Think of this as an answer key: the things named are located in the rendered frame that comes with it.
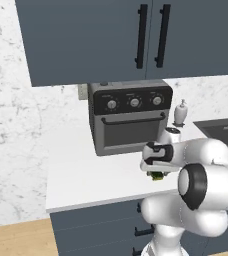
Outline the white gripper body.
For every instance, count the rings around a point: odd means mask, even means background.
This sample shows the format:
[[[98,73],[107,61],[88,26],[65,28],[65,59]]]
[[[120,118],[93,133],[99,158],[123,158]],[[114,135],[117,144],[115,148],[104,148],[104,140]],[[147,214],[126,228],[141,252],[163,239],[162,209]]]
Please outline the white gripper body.
[[[181,170],[179,166],[174,166],[174,165],[160,165],[160,164],[149,165],[144,160],[142,160],[140,163],[140,169],[144,172],[162,172],[162,173],[178,172]]]

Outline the green yellow sponge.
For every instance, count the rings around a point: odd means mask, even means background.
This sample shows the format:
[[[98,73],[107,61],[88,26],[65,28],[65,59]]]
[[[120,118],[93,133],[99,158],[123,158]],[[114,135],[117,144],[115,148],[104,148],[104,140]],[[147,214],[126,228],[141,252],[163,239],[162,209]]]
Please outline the green yellow sponge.
[[[153,181],[162,180],[164,174],[162,172],[148,172],[147,175],[152,178]]]

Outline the toaster oven glass door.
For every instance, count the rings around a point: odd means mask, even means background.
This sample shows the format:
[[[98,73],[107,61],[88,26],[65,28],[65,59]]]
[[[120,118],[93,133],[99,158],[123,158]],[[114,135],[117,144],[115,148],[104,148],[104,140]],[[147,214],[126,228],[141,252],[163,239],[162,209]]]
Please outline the toaster oven glass door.
[[[155,116],[144,116],[138,119],[147,119],[159,117],[160,113],[164,111],[158,111]],[[105,125],[104,128],[104,147],[105,148],[124,148],[142,146],[149,141],[157,140],[163,129],[167,124],[166,118],[162,121],[143,122],[143,123],[131,123],[121,125]]]

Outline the grey toaster oven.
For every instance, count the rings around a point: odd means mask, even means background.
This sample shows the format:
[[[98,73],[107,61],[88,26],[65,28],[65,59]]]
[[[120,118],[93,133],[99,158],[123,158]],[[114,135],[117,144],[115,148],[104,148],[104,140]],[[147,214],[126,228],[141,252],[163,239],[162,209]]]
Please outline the grey toaster oven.
[[[91,83],[87,91],[98,156],[140,152],[167,126],[173,90],[163,80]]]

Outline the white soap dispenser bottle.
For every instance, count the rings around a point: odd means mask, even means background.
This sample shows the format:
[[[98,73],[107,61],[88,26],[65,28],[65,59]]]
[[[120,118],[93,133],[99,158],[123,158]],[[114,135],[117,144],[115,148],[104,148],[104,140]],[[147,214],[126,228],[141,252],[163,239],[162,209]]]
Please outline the white soap dispenser bottle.
[[[182,100],[181,103],[176,106],[174,111],[174,125],[177,127],[183,127],[187,113],[188,107],[185,100]]]

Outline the grey drawer front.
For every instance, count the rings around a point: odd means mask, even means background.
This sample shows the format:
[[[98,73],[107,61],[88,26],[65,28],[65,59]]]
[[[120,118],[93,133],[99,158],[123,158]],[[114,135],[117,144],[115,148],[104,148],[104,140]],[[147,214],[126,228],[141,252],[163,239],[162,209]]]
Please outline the grey drawer front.
[[[134,229],[149,229],[148,224],[140,216],[99,224],[68,228],[55,231],[55,238],[60,251],[87,248],[112,242],[134,239]]]
[[[63,252],[59,256],[133,256],[133,251],[141,251],[151,239],[152,235],[139,236],[126,241]]]
[[[54,230],[64,230],[108,221],[137,217],[137,203],[142,200],[130,200],[100,206],[51,213]]]

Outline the grey base cupboard door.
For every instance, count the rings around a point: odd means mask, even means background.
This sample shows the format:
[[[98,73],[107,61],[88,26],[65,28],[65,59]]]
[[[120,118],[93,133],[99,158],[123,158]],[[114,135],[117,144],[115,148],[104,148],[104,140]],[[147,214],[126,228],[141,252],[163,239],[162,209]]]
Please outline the grey base cupboard door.
[[[215,238],[185,232],[181,239],[181,245],[190,256],[208,256],[225,252],[228,251],[228,230]]]

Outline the beige wall socket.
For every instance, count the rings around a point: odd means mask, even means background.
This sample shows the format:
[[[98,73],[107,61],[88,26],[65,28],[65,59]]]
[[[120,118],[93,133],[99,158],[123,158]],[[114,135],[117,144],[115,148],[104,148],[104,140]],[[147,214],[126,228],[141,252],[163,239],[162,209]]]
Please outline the beige wall socket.
[[[79,84],[78,85],[78,98],[80,100],[87,100],[88,99],[88,92],[87,92],[87,85],[86,84]]]

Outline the grey wall cupboard door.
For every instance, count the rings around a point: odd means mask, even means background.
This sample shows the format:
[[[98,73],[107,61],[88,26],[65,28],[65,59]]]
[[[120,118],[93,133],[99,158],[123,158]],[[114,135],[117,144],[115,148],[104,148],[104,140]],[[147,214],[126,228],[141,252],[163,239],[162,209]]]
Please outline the grey wall cupboard door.
[[[152,0],[15,0],[31,84],[142,80]],[[143,68],[138,9],[148,5]]]
[[[164,64],[156,67],[162,15],[170,4]],[[228,75],[228,0],[153,0],[149,79]]]

